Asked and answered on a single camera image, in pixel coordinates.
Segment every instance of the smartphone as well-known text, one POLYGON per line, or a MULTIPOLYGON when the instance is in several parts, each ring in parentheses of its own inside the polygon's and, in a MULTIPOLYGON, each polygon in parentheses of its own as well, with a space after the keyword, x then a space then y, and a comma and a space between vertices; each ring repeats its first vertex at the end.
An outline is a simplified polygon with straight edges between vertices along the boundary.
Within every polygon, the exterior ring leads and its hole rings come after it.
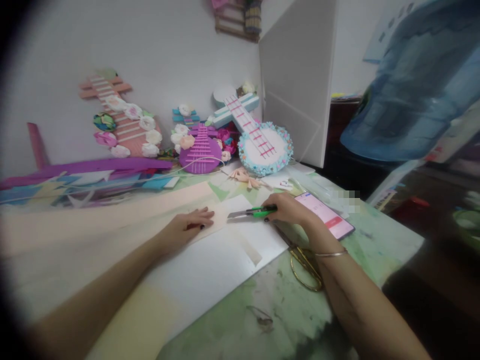
POLYGON ((355 231, 355 227, 338 215, 335 211, 317 199, 309 192, 304 192, 295 197, 299 203, 313 211, 326 225, 331 234, 341 240, 355 231))

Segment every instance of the bracelet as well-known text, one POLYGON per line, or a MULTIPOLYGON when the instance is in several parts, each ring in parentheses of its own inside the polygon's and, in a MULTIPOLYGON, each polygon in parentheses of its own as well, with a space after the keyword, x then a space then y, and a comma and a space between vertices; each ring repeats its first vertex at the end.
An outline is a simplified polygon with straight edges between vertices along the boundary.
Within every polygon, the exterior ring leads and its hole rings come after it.
POLYGON ((320 258, 331 258, 331 257, 335 257, 335 256, 348 254, 348 253, 349 253, 349 251, 346 248, 343 248, 342 252, 333 252, 333 253, 329 253, 329 254, 317 254, 317 253, 314 252, 315 256, 318 256, 320 258))

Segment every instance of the hand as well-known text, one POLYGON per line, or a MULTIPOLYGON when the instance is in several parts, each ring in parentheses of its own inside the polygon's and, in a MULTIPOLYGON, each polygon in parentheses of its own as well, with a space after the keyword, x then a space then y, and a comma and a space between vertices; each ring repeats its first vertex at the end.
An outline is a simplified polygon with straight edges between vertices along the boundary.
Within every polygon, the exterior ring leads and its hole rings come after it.
POLYGON ((286 192, 279 192, 270 195, 262 204, 262 206, 265 205, 276 205, 278 208, 277 211, 272 212, 267 216, 269 221, 280 220, 290 224, 299 224, 301 226, 310 220, 321 221, 312 211, 286 192))
POLYGON ((178 214, 153 239, 159 246, 159 255, 170 255, 187 245, 205 227, 214 222, 214 211, 208 207, 188 214, 178 214))

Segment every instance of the blue water bottle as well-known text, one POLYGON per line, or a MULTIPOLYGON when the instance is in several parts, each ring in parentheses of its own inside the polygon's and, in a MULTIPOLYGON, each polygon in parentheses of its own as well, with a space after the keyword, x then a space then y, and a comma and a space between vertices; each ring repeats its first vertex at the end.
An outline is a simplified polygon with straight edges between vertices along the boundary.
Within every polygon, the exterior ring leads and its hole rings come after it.
POLYGON ((480 0, 437 0, 398 26, 340 141, 380 161, 424 157, 480 99, 480 0))

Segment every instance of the desk surface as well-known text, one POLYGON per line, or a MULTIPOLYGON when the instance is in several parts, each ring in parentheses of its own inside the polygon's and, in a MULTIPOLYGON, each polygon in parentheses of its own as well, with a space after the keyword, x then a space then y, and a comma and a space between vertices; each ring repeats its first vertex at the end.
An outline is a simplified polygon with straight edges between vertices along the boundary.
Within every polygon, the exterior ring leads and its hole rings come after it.
MULTIPOLYGON (((318 174, 310 177, 341 190, 318 174)), ((270 193, 264 187, 248 190, 247 184, 223 173, 182 177, 175 190, 202 181, 209 182, 221 202, 244 195, 258 206, 270 193)), ((348 218, 356 231, 342 243, 381 287, 418 251, 423 238, 363 201, 358 204, 348 218)), ((157 359, 337 358, 350 345, 338 324, 332 323, 325 292, 309 291, 295 279, 286 251, 166 344, 157 359), (267 313, 272 326, 260 326, 249 306, 267 313)))

